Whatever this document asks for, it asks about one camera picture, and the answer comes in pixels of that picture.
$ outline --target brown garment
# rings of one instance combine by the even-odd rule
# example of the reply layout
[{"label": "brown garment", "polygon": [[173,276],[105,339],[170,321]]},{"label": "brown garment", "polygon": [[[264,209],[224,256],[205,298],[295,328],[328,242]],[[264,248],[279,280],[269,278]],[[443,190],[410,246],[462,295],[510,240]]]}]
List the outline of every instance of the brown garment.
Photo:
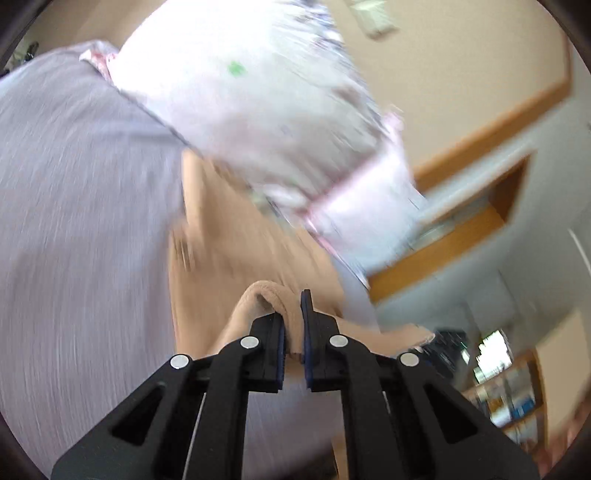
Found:
[{"label": "brown garment", "polygon": [[[343,290],[330,258],[304,230],[286,231],[265,218],[239,183],[192,151],[183,153],[187,220],[171,233],[170,296],[177,351],[193,358],[218,353],[252,321],[277,311],[288,350],[303,352],[300,293],[309,288],[314,308],[340,317]],[[372,351],[394,355],[432,338],[407,325],[380,334],[337,319],[344,335]]]}]

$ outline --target green spot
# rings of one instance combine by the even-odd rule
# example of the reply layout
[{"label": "green spot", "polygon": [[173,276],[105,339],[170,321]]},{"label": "green spot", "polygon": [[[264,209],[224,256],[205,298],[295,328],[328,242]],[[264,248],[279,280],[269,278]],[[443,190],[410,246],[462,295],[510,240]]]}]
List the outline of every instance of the green spot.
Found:
[{"label": "green spot", "polygon": [[232,76],[239,77],[246,73],[246,68],[244,68],[244,65],[242,65],[242,63],[233,61],[230,65],[228,65],[228,71]]}]

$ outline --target person's skin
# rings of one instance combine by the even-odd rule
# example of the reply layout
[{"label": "person's skin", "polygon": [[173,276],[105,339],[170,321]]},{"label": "person's skin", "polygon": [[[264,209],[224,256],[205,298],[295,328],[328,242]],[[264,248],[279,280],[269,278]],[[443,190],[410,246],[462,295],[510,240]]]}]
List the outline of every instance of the person's skin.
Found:
[{"label": "person's skin", "polygon": [[587,417],[591,413],[591,385],[579,404],[573,417],[565,423],[559,433],[554,435],[547,447],[534,453],[534,461],[538,465],[540,476],[546,475],[562,458],[566,450],[577,437]]}]

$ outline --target bed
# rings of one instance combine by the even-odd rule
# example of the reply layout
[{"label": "bed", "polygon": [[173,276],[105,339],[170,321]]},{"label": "bed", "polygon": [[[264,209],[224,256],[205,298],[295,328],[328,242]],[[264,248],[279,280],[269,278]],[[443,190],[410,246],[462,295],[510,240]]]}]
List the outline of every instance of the bed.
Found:
[{"label": "bed", "polygon": [[[47,476],[174,353],[166,253],[186,145],[79,61],[99,47],[112,48],[54,50],[0,81],[0,413]],[[345,317],[377,328],[335,264]],[[329,447],[338,402],[299,383],[252,395],[244,478]]]}]

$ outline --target light switch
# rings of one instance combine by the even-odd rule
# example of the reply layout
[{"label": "light switch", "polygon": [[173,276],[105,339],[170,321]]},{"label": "light switch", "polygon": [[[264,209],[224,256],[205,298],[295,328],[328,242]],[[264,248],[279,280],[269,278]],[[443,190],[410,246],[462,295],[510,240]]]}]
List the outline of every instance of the light switch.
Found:
[{"label": "light switch", "polygon": [[368,37],[379,37],[396,29],[396,25],[386,10],[385,0],[357,2],[351,6],[351,10]]}]

